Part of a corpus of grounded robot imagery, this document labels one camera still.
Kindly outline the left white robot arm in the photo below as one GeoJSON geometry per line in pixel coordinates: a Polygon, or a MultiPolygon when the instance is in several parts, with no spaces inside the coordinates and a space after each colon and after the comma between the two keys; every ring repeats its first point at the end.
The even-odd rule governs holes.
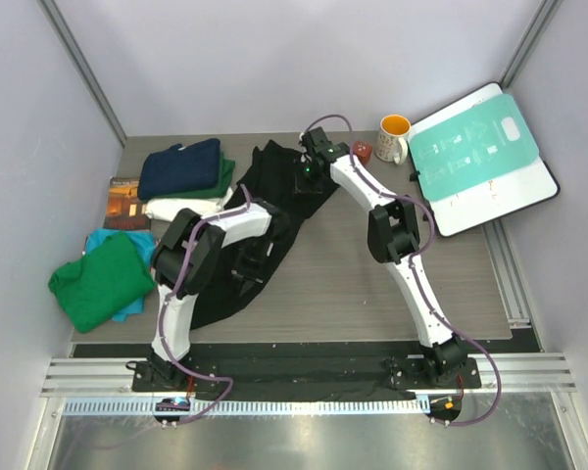
{"type": "Polygon", "coordinates": [[[140,373],[153,386],[181,389],[189,377],[184,362],[199,295],[214,278],[221,252],[237,250],[228,270],[240,288],[263,286],[276,244],[290,231],[285,211],[263,201],[212,215],[185,209],[173,220],[152,257],[159,293],[155,338],[140,373]]]}

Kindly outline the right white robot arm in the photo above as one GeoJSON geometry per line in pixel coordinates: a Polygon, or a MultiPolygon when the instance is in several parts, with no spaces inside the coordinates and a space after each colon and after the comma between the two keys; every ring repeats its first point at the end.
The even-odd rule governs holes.
{"type": "Polygon", "coordinates": [[[423,355],[424,378],[436,387],[457,385],[467,351],[424,272],[415,202],[391,193],[347,144],[331,142],[321,127],[301,133],[299,144],[303,156],[296,163],[297,186],[311,193],[331,181],[367,212],[368,251],[388,270],[406,302],[423,355]]]}

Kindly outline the teal folding template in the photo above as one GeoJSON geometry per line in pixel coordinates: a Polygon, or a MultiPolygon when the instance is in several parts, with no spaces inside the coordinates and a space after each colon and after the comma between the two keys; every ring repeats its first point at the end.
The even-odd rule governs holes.
{"type": "Polygon", "coordinates": [[[515,102],[500,94],[412,137],[424,198],[437,202],[531,165],[538,146],[515,102]]]}

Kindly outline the white board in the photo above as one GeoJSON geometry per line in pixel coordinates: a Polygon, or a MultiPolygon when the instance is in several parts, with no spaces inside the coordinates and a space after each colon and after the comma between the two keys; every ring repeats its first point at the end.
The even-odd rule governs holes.
{"type": "MultiPolygon", "coordinates": [[[[455,103],[412,125],[413,136],[456,116],[497,95],[507,94],[497,83],[489,83],[455,103]]],[[[538,157],[533,164],[488,180],[454,196],[429,203],[439,233],[453,236],[472,227],[556,197],[560,186],[545,162],[538,157]]]]}

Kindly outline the black t shirt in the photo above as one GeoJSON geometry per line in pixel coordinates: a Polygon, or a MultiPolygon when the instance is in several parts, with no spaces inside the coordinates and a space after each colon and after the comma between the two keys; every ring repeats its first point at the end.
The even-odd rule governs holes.
{"type": "Polygon", "coordinates": [[[285,245],[273,252],[265,285],[240,282],[232,276],[239,242],[222,248],[214,275],[197,298],[191,322],[193,330],[231,317],[259,296],[292,248],[304,221],[311,218],[337,190],[337,185],[327,177],[330,189],[326,193],[295,194],[294,159],[297,157],[301,157],[299,151],[273,140],[262,149],[253,149],[252,163],[238,183],[247,188],[256,203],[269,205],[272,218],[265,235],[283,237],[285,245]]]}

